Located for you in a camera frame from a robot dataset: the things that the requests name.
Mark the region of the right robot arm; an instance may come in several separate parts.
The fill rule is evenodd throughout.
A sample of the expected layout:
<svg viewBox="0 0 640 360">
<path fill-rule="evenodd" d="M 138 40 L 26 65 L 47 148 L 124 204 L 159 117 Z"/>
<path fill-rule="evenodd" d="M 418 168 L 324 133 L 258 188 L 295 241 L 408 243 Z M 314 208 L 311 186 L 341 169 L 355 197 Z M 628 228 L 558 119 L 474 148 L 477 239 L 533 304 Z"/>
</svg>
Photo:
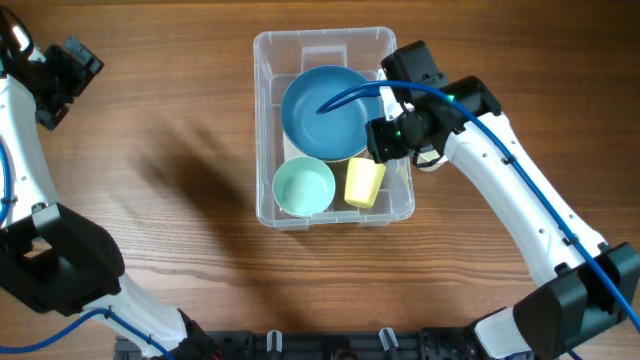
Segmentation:
<svg viewBox="0 0 640 360">
<path fill-rule="evenodd" d="M 611 246 L 561 198 L 517 140 L 500 103 L 477 78 L 442 88 L 394 80 L 403 105 L 394 120 L 369 122 L 377 162 L 432 147 L 485 198 L 535 283 L 512 306 L 454 330 L 428 333 L 436 349 L 464 359 L 555 359 L 623 321 L 632 307 L 639 256 Z"/>
</svg>

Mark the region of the yellow cup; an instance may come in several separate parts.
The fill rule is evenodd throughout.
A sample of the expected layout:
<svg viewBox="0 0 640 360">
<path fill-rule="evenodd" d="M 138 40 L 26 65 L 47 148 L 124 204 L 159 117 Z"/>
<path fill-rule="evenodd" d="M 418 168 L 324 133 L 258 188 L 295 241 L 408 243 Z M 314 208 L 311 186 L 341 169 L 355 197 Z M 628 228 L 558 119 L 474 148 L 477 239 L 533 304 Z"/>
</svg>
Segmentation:
<svg viewBox="0 0 640 360">
<path fill-rule="evenodd" d="M 372 208 L 385 172 L 384 164 L 366 158 L 351 158 L 347 165 L 345 202 L 360 208 Z"/>
</svg>

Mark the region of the dark blue bowl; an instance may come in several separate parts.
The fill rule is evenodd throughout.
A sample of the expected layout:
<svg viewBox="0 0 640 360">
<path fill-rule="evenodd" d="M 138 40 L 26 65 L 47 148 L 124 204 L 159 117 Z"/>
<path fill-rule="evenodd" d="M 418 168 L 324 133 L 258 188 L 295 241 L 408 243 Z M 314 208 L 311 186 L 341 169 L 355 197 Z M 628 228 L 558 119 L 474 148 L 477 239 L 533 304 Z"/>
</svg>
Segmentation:
<svg viewBox="0 0 640 360">
<path fill-rule="evenodd" d="M 320 66 L 299 75 L 281 103 L 284 133 L 305 155 L 318 159 L 349 157 L 367 145 L 365 124 L 383 116 L 378 97 L 364 97 L 327 112 L 318 109 L 340 92 L 367 79 L 350 68 Z"/>
</svg>

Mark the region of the cream large bowl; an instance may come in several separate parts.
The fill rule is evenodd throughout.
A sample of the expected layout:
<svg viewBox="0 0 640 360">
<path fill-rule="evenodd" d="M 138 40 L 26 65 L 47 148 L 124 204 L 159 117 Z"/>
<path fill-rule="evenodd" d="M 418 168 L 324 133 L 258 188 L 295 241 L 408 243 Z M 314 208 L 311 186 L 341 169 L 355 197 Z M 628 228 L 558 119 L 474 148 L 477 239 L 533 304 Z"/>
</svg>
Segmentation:
<svg viewBox="0 0 640 360">
<path fill-rule="evenodd" d="M 352 156 L 349 156 L 349 157 L 336 158 L 336 159 L 321 159 L 321 160 L 323 162 L 325 162 L 325 163 L 331 164 L 331 163 L 345 162 L 345 161 L 348 161 L 348 160 L 353 159 L 353 158 L 369 158 L 369 153 L 367 151 L 363 151 L 363 152 L 360 152 L 358 154 L 355 154 L 355 155 L 352 155 Z"/>
</svg>

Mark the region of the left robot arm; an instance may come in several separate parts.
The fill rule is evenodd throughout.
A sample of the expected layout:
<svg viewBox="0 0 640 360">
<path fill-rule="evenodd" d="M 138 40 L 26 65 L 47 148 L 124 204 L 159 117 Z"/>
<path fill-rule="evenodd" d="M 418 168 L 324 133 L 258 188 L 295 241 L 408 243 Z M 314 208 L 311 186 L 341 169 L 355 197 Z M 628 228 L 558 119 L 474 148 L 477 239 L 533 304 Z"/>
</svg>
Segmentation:
<svg viewBox="0 0 640 360">
<path fill-rule="evenodd" d="M 40 51 L 1 8 L 1 287 L 37 313 L 75 319 L 46 340 L 1 351 L 37 351 L 94 319 L 145 359 L 220 359 L 214 339 L 139 286 L 113 237 L 65 206 L 53 183 L 37 128 L 54 130 L 103 66 L 74 37 Z"/>
</svg>

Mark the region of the mint green small bowl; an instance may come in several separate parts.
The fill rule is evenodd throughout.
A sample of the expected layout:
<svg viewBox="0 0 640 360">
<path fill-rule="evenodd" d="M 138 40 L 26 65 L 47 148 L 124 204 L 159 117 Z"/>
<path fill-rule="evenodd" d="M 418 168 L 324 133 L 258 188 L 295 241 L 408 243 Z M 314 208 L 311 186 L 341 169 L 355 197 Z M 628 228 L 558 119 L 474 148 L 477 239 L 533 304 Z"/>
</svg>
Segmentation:
<svg viewBox="0 0 640 360">
<path fill-rule="evenodd" d="M 284 162 L 273 177 L 272 192 L 279 208 L 294 217 L 311 217 L 329 208 L 336 193 L 332 170 L 313 157 Z"/>
</svg>

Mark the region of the cream cup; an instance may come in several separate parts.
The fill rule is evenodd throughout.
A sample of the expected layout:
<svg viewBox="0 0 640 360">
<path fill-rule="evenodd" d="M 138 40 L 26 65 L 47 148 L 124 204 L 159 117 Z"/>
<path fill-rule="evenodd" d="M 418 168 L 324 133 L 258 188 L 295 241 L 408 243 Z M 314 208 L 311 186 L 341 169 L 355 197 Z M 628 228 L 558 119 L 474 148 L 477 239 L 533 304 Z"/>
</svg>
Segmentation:
<svg viewBox="0 0 640 360">
<path fill-rule="evenodd" d="M 423 172 L 433 172 L 447 161 L 447 157 L 440 155 L 436 150 L 423 152 L 417 158 L 416 168 Z"/>
</svg>

